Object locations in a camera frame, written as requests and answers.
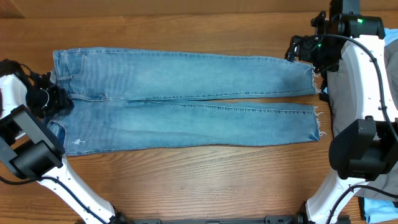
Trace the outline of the light blue denim jeans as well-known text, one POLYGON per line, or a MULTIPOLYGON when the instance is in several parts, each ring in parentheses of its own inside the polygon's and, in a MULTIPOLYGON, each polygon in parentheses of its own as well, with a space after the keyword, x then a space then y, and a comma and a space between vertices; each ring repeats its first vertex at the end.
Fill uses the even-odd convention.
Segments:
POLYGON ((52 78, 73 102, 47 118, 69 156, 157 147, 318 141, 313 67, 266 56, 122 48, 53 53, 52 78))

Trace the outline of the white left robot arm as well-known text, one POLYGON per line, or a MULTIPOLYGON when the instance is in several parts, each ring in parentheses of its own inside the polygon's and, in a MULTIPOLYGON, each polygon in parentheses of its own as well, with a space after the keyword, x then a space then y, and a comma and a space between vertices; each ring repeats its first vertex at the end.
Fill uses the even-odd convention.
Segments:
POLYGON ((130 223, 122 212, 97 195, 72 169, 60 140, 41 121, 71 110, 66 91, 14 60, 1 61, 1 162, 19 181, 38 182, 57 194, 84 223, 130 223))

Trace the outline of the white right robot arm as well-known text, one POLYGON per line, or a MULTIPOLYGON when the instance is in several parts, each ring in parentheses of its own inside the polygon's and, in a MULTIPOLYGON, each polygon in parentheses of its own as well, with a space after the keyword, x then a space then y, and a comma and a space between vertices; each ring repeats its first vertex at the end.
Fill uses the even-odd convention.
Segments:
POLYGON ((291 223, 349 223, 341 211, 357 191, 372 189, 397 163, 397 108, 384 63, 381 18, 324 12, 311 20, 315 33, 293 36, 285 58, 312 63, 321 73, 336 131, 331 169, 291 223))

